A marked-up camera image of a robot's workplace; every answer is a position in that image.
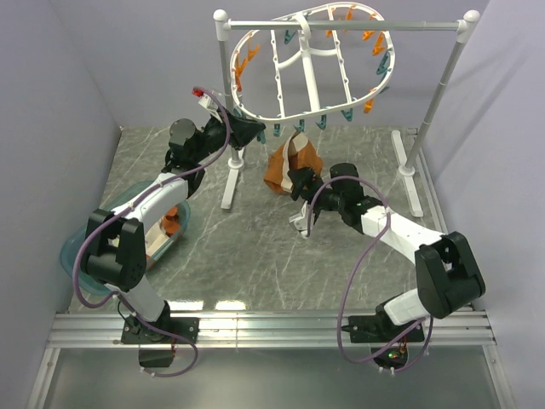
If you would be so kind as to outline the teal front clothes peg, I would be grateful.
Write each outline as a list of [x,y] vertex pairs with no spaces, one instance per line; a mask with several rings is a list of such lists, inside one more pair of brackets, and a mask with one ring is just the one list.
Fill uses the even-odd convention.
[[294,125],[294,129],[296,132],[302,133],[306,130],[306,121],[305,119],[300,119],[298,124]]

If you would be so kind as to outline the teal clothes peg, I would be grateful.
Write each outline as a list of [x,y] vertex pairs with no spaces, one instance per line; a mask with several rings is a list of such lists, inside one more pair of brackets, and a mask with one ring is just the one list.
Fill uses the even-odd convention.
[[262,130],[256,135],[256,140],[260,142],[260,144],[265,144],[267,142],[265,131]]
[[300,119],[298,124],[294,125],[294,129],[296,132],[302,133],[306,130],[306,121],[305,119]]

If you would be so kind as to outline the orange underwear beige waistband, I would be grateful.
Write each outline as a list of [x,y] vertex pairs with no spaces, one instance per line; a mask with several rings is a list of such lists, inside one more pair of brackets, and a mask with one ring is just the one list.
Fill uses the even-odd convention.
[[307,136],[296,131],[269,157],[264,182],[275,193],[291,193],[294,183],[289,177],[290,170],[310,167],[320,175],[323,164]]

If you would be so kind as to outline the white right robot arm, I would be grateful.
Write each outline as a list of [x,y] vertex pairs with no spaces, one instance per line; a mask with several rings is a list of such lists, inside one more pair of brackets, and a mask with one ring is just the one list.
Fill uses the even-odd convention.
[[359,331],[373,342],[392,341],[420,319],[443,319],[485,294],[486,286],[468,239],[459,232],[441,233],[401,216],[379,193],[368,195],[369,183],[354,164],[330,168],[325,182],[310,167],[290,170],[292,199],[303,199],[290,223],[307,237],[323,211],[374,242],[382,242],[409,260],[416,270],[416,288],[376,307],[372,316],[350,319],[344,331]]

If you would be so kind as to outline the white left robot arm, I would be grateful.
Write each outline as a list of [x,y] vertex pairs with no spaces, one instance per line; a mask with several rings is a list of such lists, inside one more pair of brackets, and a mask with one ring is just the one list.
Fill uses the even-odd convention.
[[111,297],[118,297],[150,341],[166,340],[172,331],[170,309],[146,278],[146,235],[198,190],[206,167],[227,147],[246,147],[265,128],[264,123],[240,118],[224,107],[216,108],[202,128],[188,118],[176,120],[169,129],[164,166],[152,185],[114,210],[98,209],[89,216],[73,285],[79,285],[80,273],[87,274],[105,285]]

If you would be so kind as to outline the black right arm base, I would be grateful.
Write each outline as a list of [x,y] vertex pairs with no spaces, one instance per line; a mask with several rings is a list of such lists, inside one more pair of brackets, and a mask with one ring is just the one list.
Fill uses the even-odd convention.
[[346,324],[344,324],[344,319],[338,320],[336,324],[338,345],[343,343],[343,332],[349,335],[351,344],[389,343],[398,340],[419,343],[425,340],[422,323],[418,320],[395,325],[386,315],[349,315]]

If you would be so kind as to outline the white oval clip hanger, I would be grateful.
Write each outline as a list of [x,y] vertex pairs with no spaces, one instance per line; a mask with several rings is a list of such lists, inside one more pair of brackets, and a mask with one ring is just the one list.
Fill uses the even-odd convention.
[[[377,60],[378,66],[381,60],[381,57],[379,55],[372,54],[372,49],[376,43],[376,39],[374,37],[370,38],[369,40],[365,40],[363,38],[362,32],[341,31],[339,33],[339,38],[341,40],[341,50],[346,62],[346,71],[347,71],[348,77],[349,77],[349,71],[347,69],[347,54],[343,50],[343,46],[344,46],[343,42],[345,40],[352,39],[352,37],[355,34],[360,34],[363,41],[363,45],[365,46],[367,50],[370,51],[372,58],[374,60]],[[276,99],[277,91],[276,91],[276,84],[274,82],[274,70],[273,70],[273,63],[272,63],[273,52],[272,52],[272,47],[270,44],[270,33],[268,31],[264,31],[264,32],[259,32],[255,34],[255,36],[251,40],[251,44],[252,46],[258,49],[255,54],[255,57],[252,59],[252,60],[257,60],[258,63],[256,68],[253,68],[251,70],[252,74],[250,76],[250,79],[245,80],[243,78],[244,71],[240,77],[239,83],[243,91],[242,102],[244,104],[244,107],[248,108],[252,113],[256,113],[258,115],[261,115],[262,117],[273,118],[278,114],[279,109],[278,109],[278,102]],[[321,104],[329,107],[329,106],[334,106],[344,102],[345,95],[344,95],[344,90],[341,84],[340,70],[339,70],[339,66],[338,66],[336,58],[315,56],[313,57],[313,66],[315,70],[316,83],[318,86],[318,96],[319,96]],[[257,82],[257,75],[256,75],[257,68],[263,68],[266,70],[266,72],[272,75],[272,80],[266,82],[266,84],[264,85],[258,86],[257,88],[259,92],[269,97],[272,97],[275,100],[275,106],[271,109],[267,109],[264,112],[258,112],[256,106],[250,103],[244,102],[244,94],[250,91],[252,85],[256,84]],[[361,97],[367,94],[373,87],[378,85],[380,78],[377,74],[377,69],[376,69],[377,80],[372,85],[366,88],[361,88],[361,87],[353,88],[351,86],[351,80],[349,78],[350,90],[354,96]],[[310,104],[309,104],[309,100],[307,96],[302,63],[297,61],[292,66],[289,66],[288,68],[284,69],[281,73],[281,77],[282,77],[282,85],[283,85],[283,92],[284,92],[284,107],[287,114],[292,115],[292,114],[297,114],[297,113],[309,110]]]

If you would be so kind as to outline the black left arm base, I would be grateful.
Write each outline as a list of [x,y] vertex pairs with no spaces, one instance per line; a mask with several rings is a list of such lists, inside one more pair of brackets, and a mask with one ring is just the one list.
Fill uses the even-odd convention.
[[181,317],[160,320],[156,323],[143,324],[136,317],[129,316],[121,336],[121,344],[163,344],[175,341],[178,337],[195,343],[199,331],[199,319],[197,317]]

